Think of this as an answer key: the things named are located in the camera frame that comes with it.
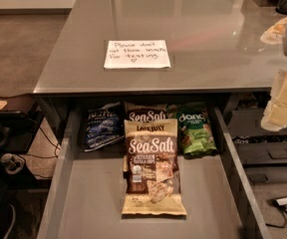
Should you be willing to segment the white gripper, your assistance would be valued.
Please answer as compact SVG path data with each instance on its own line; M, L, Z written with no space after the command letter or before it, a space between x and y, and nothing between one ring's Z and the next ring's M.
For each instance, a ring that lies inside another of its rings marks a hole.
M272 89L272 102L264 110L261 127L269 131L279 131L287 127L287 71L279 70L276 74Z

